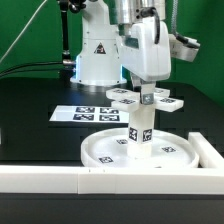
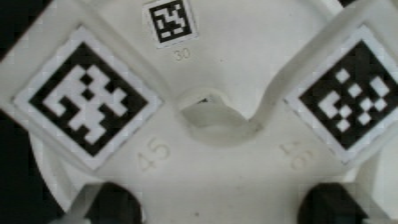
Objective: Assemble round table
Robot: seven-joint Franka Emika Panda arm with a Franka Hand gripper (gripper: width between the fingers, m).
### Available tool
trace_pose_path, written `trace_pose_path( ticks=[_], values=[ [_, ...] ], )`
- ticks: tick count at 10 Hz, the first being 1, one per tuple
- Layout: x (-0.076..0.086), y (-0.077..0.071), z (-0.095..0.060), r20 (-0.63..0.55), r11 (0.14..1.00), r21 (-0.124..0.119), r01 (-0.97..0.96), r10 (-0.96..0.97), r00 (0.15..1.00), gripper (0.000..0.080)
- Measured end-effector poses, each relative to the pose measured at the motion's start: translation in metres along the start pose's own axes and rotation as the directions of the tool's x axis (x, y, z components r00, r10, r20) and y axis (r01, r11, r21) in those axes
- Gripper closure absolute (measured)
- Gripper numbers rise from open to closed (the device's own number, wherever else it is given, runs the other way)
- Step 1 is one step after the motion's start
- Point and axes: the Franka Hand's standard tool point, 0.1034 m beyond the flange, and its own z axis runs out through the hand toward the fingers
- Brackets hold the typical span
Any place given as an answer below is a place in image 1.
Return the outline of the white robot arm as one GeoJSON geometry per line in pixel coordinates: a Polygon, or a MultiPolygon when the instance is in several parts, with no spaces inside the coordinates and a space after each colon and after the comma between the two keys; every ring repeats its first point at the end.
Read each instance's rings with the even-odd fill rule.
{"type": "Polygon", "coordinates": [[[82,22],[71,83],[88,90],[124,87],[123,69],[142,83],[170,76],[169,35],[156,0],[87,0],[82,22]]]}

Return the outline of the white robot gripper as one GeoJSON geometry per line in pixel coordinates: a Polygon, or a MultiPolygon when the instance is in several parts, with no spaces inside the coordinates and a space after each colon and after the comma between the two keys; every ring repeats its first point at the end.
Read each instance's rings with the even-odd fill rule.
{"type": "Polygon", "coordinates": [[[132,72],[132,87],[140,91],[143,105],[154,103],[155,83],[149,81],[168,79],[171,72],[169,34],[163,21],[158,43],[155,43],[156,34],[156,19],[148,17],[131,26],[130,36],[118,37],[121,65],[132,72]],[[147,82],[141,84],[139,77],[147,82]]]}

